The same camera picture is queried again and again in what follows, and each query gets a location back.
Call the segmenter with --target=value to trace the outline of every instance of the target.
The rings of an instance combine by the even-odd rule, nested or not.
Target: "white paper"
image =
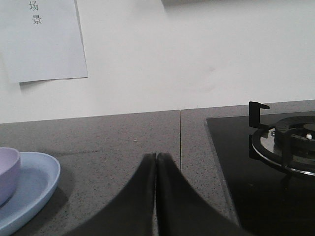
[[[88,76],[74,0],[0,3],[0,57],[10,81]]]

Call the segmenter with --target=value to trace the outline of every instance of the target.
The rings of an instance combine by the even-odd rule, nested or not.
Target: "gray countertop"
[[[262,113],[314,110],[315,100],[270,104]],[[51,200],[14,236],[59,236],[88,220],[123,188],[145,153],[170,153],[193,188],[237,223],[206,118],[247,115],[248,106],[0,124],[0,146],[56,157]],[[156,218],[154,235],[157,235]]]

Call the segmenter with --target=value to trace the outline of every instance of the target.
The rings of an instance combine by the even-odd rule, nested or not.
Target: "purple bowl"
[[[0,147],[0,206],[14,193],[20,168],[19,151],[10,147]]]

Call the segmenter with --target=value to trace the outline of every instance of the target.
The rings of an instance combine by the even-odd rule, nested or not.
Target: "white wall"
[[[315,99],[314,0],[77,4],[89,78],[12,84],[0,57],[0,123]]]

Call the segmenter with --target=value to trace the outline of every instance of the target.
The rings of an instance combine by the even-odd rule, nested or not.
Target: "blue plate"
[[[30,221],[53,195],[60,176],[54,157],[21,152],[21,175],[15,193],[0,206],[0,235],[8,236]]]

